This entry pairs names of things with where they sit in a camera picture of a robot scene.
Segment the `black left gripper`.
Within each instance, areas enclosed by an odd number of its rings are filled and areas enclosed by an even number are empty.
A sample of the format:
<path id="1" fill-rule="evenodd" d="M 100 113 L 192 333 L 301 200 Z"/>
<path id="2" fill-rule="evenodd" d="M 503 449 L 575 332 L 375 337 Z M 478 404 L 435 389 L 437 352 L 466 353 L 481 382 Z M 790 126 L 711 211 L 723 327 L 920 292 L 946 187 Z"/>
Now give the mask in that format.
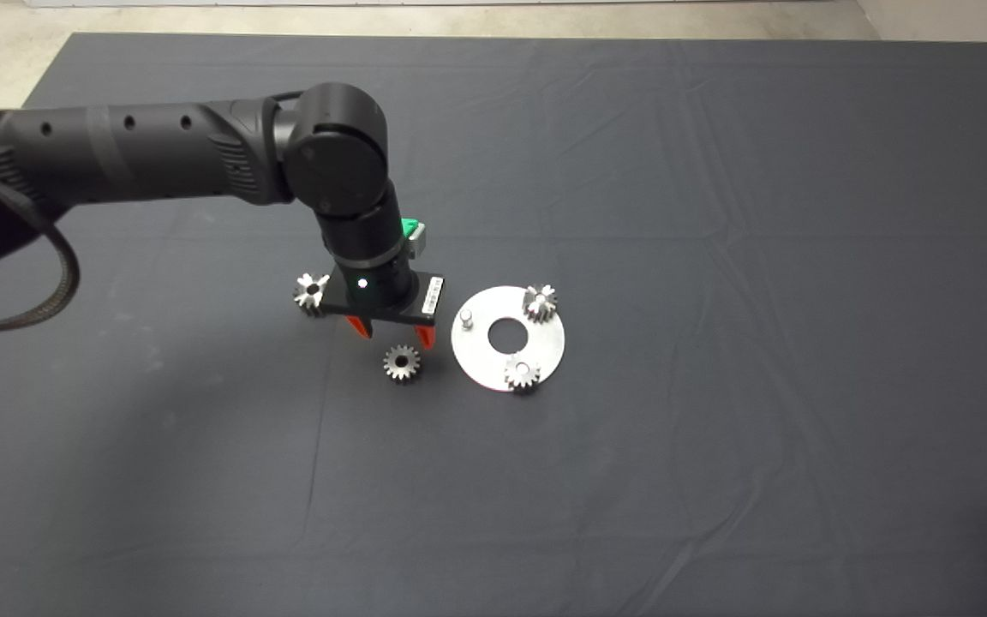
<path id="1" fill-rule="evenodd" d="M 423 350 L 431 350 L 444 291 L 446 277 L 412 269 L 404 251 L 372 268 L 336 261 L 326 282 L 326 313 L 345 316 L 364 339 L 371 339 L 371 321 L 413 326 Z"/>

